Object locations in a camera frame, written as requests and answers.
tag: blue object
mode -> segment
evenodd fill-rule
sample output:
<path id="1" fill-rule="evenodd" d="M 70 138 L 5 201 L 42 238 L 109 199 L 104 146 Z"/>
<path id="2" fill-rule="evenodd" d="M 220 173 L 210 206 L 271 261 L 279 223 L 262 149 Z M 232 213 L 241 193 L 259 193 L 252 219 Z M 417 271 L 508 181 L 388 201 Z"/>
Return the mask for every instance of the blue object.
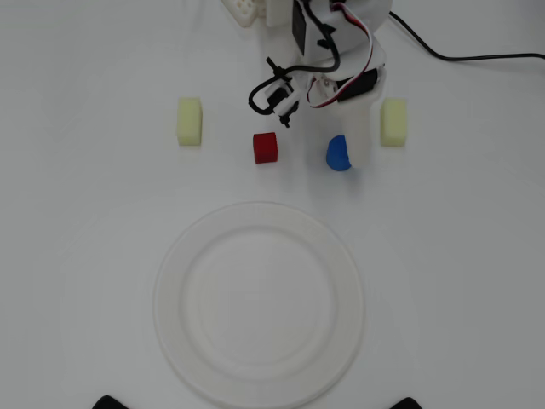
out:
<path id="1" fill-rule="evenodd" d="M 330 168 L 337 172 L 344 172 L 352 168 L 348 159 L 347 140 L 344 135 L 336 136 L 331 140 L 325 160 Z"/>

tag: foam block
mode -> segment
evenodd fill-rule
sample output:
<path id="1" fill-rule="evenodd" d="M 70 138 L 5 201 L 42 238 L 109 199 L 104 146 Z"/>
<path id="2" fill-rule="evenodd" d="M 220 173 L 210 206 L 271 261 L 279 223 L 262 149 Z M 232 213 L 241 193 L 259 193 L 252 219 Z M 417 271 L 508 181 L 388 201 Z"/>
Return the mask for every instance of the foam block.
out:
<path id="1" fill-rule="evenodd" d="M 278 162 L 278 143 L 274 132 L 254 135 L 254 155 L 257 164 Z"/>
<path id="2" fill-rule="evenodd" d="M 344 135 L 338 135 L 330 141 L 325 161 L 332 170 L 344 172 L 352 168 L 348 158 L 347 140 Z"/>
<path id="3" fill-rule="evenodd" d="M 178 101 L 178 143 L 195 147 L 201 144 L 203 108 L 200 98 L 180 98 Z"/>
<path id="4" fill-rule="evenodd" d="M 404 147 L 407 140 L 407 100 L 385 99 L 381 122 L 381 144 L 384 147 Z"/>

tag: red wire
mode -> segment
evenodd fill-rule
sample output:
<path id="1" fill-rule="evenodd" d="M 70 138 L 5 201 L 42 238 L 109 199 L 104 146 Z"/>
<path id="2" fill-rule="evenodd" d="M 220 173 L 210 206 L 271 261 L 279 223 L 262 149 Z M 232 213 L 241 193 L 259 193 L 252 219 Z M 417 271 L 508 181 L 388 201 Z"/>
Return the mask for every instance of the red wire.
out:
<path id="1" fill-rule="evenodd" d="M 337 5 L 339 5 L 339 3 L 334 3 L 332 6 L 331 6 L 331 9 L 332 10 L 338 10 L 338 8 L 336 7 Z M 351 15 L 347 14 L 346 13 L 346 10 L 341 6 L 340 8 L 341 12 L 343 13 L 345 19 L 350 23 L 352 24 L 353 26 L 356 26 L 356 27 L 359 27 L 362 31 L 365 32 L 365 34 L 367 35 L 367 37 L 370 36 L 369 32 L 365 29 L 364 26 L 360 25 L 359 22 L 357 20 L 355 20 Z M 337 101 L 337 99 L 350 87 L 350 85 L 352 85 L 355 81 L 357 81 L 363 74 L 365 74 L 365 72 L 367 71 L 367 68 L 369 67 L 369 64 L 371 63 L 371 58 L 373 56 L 373 49 L 371 49 L 371 54 L 370 54 L 370 58 L 369 60 L 367 61 L 367 65 L 365 66 L 364 70 L 358 74 L 356 77 L 352 78 L 350 80 L 350 82 L 348 83 L 348 86 L 342 91 L 340 92 L 338 95 L 335 95 L 333 98 L 331 98 L 330 100 L 327 100 L 326 102 L 324 102 L 323 104 L 320 104 L 318 106 L 315 106 L 313 108 L 323 108 L 323 107 L 327 107 L 328 105 L 332 104 L 333 102 Z M 310 84 L 310 88 L 308 89 L 308 92 L 307 92 L 307 102 L 310 104 L 310 91 L 313 89 L 313 86 L 314 86 L 314 83 L 316 82 L 316 78 L 313 78 L 313 81 L 312 83 Z"/>

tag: red cube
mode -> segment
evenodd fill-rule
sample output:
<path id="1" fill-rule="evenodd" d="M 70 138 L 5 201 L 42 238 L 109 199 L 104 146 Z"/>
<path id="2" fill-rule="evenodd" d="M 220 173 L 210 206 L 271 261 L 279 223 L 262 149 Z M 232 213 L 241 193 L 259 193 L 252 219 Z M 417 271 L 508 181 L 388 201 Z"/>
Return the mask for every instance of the red cube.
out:
<path id="1" fill-rule="evenodd" d="M 257 164 L 278 162 L 278 144 L 274 132 L 254 135 L 254 155 Z"/>

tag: yellow sponge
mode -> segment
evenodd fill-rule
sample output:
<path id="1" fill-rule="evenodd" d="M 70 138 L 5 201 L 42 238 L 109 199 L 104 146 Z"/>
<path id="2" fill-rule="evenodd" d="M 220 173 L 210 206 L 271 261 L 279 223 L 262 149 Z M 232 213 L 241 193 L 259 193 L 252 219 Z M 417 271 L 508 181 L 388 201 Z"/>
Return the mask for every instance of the yellow sponge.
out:
<path id="1" fill-rule="evenodd" d="M 196 147 L 201 144 L 203 108 L 200 98 L 180 98 L 178 101 L 178 143 Z"/>
<path id="2" fill-rule="evenodd" d="M 407 100 L 385 99 L 381 121 L 381 144 L 384 147 L 404 147 L 407 140 Z"/>

